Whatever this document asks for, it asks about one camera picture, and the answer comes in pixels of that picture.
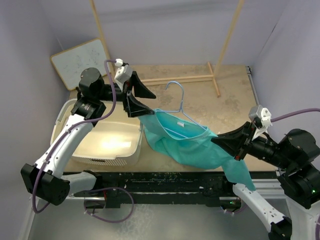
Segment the teal t shirt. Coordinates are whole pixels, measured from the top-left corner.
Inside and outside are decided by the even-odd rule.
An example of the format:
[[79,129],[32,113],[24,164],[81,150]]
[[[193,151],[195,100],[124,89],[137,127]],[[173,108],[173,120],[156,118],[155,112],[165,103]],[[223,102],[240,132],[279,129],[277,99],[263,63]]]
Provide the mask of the teal t shirt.
[[182,165],[205,170],[221,167],[229,182],[256,190],[245,161],[234,159],[211,142],[217,135],[207,126],[201,127],[158,108],[154,114],[139,116],[138,119],[144,126],[146,141],[154,151]]

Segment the light blue wire hanger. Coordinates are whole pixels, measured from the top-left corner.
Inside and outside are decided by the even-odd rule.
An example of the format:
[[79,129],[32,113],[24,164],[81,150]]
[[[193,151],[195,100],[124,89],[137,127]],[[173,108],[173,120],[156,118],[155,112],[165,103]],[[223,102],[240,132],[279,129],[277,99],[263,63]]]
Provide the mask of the light blue wire hanger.
[[196,124],[198,127],[202,128],[203,130],[206,130],[206,128],[203,125],[201,125],[198,122],[196,122],[194,119],[192,119],[188,114],[186,114],[184,112],[184,96],[185,96],[184,87],[178,81],[171,80],[166,84],[165,90],[168,89],[170,84],[176,84],[181,89],[181,100],[180,100],[180,103],[179,103],[179,108],[178,108],[178,110],[163,110],[163,109],[160,109],[159,111],[163,112],[163,113],[182,113],[185,117],[187,117],[191,122]]

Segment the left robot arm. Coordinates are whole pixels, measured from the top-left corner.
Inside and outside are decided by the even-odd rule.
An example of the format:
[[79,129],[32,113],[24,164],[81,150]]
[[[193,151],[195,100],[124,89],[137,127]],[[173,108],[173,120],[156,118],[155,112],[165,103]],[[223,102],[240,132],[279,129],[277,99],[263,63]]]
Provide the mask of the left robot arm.
[[63,175],[65,167],[85,136],[99,121],[113,113],[118,101],[122,102],[130,118],[155,113],[138,98],[155,99],[156,95],[128,64],[121,66],[116,79],[111,79],[108,84],[97,68],[87,68],[80,74],[77,100],[64,129],[34,164],[26,163],[20,171],[26,190],[32,195],[34,212],[40,213],[36,198],[58,206],[70,194],[83,191],[91,196],[101,194],[103,180],[99,174],[85,170]]

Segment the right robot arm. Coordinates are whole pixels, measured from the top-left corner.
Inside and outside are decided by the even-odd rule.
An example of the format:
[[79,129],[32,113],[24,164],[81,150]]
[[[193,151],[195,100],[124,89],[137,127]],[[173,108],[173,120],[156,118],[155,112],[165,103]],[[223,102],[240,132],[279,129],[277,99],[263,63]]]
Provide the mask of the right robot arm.
[[279,142],[267,133],[254,138],[253,123],[213,137],[218,145],[236,160],[251,155],[269,163],[282,173],[278,181],[284,191],[290,216],[276,210],[257,191],[250,191],[236,179],[222,183],[228,196],[237,195],[261,220],[270,240],[318,240],[320,238],[320,171],[312,161],[320,148],[311,133],[292,129]]

